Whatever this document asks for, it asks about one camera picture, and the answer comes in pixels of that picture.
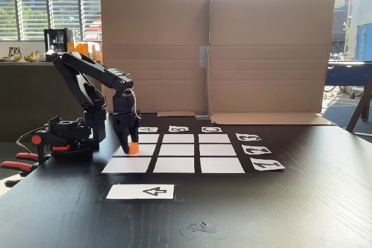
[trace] arrow symbol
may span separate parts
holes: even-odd
[[[152,196],[158,196],[159,193],[166,193],[167,190],[160,190],[160,187],[155,187],[152,189],[143,190],[142,192],[150,194]]]

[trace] window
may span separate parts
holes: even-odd
[[[101,41],[101,0],[0,0],[0,40],[42,41],[44,29],[65,27]]]

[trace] paper card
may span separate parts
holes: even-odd
[[[230,143],[226,134],[199,134],[199,143]]]
[[[248,145],[242,145],[243,150],[245,154],[248,155],[260,155],[260,154],[269,154],[271,151],[269,151],[264,146],[248,146]]]
[[[169,132],[185,132],[188,131],[188,127],[185,126],[169,126]]]
[[[103,169],[103,174],[146,172],[150,157],[114,157]]]
[[[107,199],[173,199],[173,184],[116,184],[112,185]]]
[[[155,151],[156,145],[139,145],[139,152],[134,154],[133,156],[152,156],[153,152]],[[128,154],[124,153],[122,147],[119,147],[118,150],[115,152],[114,156],[128,156]]]
[[[222,132],[222,129],[220,127],[202,127],[202,132],[204,133]]]
[[[165,134],[163,143],[193,143],[194,135],[192,134]]]
[[[139,133],[152,133],[157,131],[158,131],[157,127],[138,127]]]
[[[162,145],[159,156],[194,156],[194,145]]]
[[[238,134],[236,133],[239,141],[250,142],[250,141],[261,141],[260,137],[257,135],[250,134]]]
[[[153,172],[195,172],[192,157],[158,157]]]
[[[159,134],[138,135],[138,143],[157,143],[158,139],[159,139]]]
[[[236,156],[232,145],[199,145],[200,156]]]
[[[275,160],[251,158],[251,161],[254,168],[259,171],[280,170],[282,168],[285,168],[282,164]]]
[[[245,173],[236,157],[201,157],[200,164],[204,174],[243,174]]]

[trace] orange block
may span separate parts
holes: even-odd
[[[138,142],[129,142],[128,147],[129,147],[129,151],[128,151],[129,155],[137,154],[140,151],[140,146]]]

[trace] arrow card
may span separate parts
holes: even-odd
[[[107,199],[169,199],[173,200],[173,184],[116,184],[112,185]]]

